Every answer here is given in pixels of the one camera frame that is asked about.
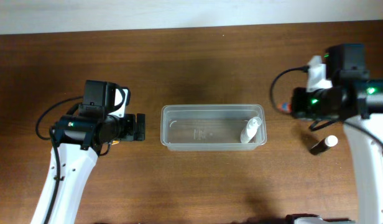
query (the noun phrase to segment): wooden tabletop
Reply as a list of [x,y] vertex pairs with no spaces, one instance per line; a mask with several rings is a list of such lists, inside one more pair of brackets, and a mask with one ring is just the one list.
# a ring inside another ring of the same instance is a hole
[[[349,147],[340,124],[317,133],[276,113],[269,85],[281,71],[342,43],[364,43],[383,78],[383,21],[0,35],[0,223],[29,223],[50,162],[34,133],[52,104],[83,94],[85,80],[129,87],[128,113],[146,114],[146,140],[122,142],[98,159],[76,223],[231,223],[292,213],[358,217]],[[278,102],[306,85],[291,73]],[[160,142],[165,105],[259,104],[265,145],[246,152],[172,152]],[[52,111],[41,131],[72,104]],[[313,156],[314,139],[339,138]]]

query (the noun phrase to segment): green light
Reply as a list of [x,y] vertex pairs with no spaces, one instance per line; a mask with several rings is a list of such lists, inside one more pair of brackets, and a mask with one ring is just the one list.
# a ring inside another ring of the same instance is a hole
[[375,93],[377,91],[377,89],[373,88],[373,87],[369,87],[367,88],[367,94],[371,95],[373,93]]
[[316,104],[318,102],[318,100],[317,99],[311,99],[311,103],[314,105],[314,104]]

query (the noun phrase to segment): led light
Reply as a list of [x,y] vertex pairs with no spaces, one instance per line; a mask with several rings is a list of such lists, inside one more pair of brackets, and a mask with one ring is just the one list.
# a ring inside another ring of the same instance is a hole
[[376,90],[375,88],[373,88],[373,87],[369,87],[369,88],[367,88],[367,94],[369,94],[369,95],[375,93],[376,91],[377,91],[377,90]]

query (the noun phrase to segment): cylindrical object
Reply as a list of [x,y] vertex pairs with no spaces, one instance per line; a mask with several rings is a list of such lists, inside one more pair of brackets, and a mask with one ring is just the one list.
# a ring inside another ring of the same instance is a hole
[[261,124],[262,120],[259,117],[251,118],[246,127],[241,131],[241,143],[249,143],[249,141],[256,135],[256,132]]
[[338,143],[338,138],[334,135],[324,138],[319,143],[315,144],[311,149],[310,153],[313,155],[319,155],[322,152],[329,150],[331,147],[334,147]]

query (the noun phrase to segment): plastic bin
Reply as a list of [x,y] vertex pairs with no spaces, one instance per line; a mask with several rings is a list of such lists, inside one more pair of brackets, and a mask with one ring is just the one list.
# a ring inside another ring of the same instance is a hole
[[[240,142],[247,122],[262,119],[255,137]],[[260,105],[168,105],[161,111],[161,143],[172,151],[250,151],[266,143]]]

